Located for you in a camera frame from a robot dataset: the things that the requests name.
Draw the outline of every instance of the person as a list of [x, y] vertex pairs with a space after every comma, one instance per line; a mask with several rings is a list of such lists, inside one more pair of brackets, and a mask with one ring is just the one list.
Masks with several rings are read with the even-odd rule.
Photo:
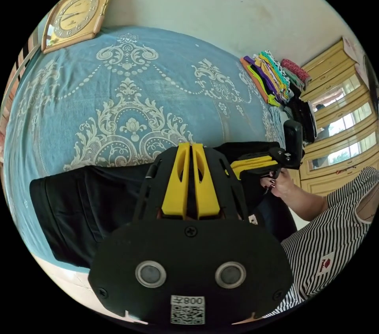
[[[364, 168], [359, 175], [327, 196], [294, 185], [288, 170], [263, 187], [309, 223], [281, 242], [294, 282], [281, 304], [266, 318], [291, 309], [324, 289], [345, 267], [362, 243], [379, 205], [379, 171]], [[238, 323], [261, 319], [254, 315]]]

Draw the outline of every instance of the screw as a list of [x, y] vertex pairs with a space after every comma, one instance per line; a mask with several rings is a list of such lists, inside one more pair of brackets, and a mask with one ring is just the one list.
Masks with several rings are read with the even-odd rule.
[[184, 230], [184, 234], [190, 238], [193, 238], [197, 234], [197, 228], [194, 226], [188, 226]]
[[107, 298], [108, 292], [104, 288], [99, 288], [99, 295], [101, 298]]
[[283, 296], [283, 291], [278, 290], [278, 291], [276, 291], [276, 292], [274, 293], [274, 295], [272, 296], [272, 299], [273, 299], [274, 301], [278, 301], [278, 300], [281, 299], [282, 296]]

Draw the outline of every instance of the red patterned cloth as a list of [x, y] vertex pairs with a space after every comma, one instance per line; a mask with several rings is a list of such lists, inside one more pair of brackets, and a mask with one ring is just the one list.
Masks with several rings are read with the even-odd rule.
[[304, 71], [300, 66], [289, 59], [283, 59], [280, 63], [283, 68], [287, 68], [289, 71], [294, 73], [303, 83], [308, 83], [311, 81], [309, 73]]

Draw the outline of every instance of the stack of folded fabric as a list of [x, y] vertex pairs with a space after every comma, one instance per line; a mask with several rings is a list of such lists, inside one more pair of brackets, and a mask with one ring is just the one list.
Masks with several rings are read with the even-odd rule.
[[294, 93], [290, 89], [291, 81], [270, 51], [262, 51], [253, 58], [240, 59], [263, 99], [273, 106], [287, 104]]
[[291, 90], [296, 97], [299, 97], [300, 94], [307, 89], [311, 77], [300, 66], [289, 59], [283, 59], [281, 66], [291, 82]]

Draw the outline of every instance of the black pants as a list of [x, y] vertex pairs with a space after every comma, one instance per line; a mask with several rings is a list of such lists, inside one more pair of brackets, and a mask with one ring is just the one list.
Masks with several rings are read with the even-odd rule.
[[[251, 152], [264, 152], [277, 143], [227, 143], [215, 148], [232, 163]], [[98, 244], [132, 221], [139, 191], [150, 164], [131, 167], [86, 166], [30, 183], [38, 221], [54, 257], [90, 268]], [[279, 241], [296, 231], [286, 205], [260, 185], [259, 176], [242, 173], [241, 183], [249, 214], [263, 217], [265, 227]], [[189, 188], [188, 200], [195, 192]]]

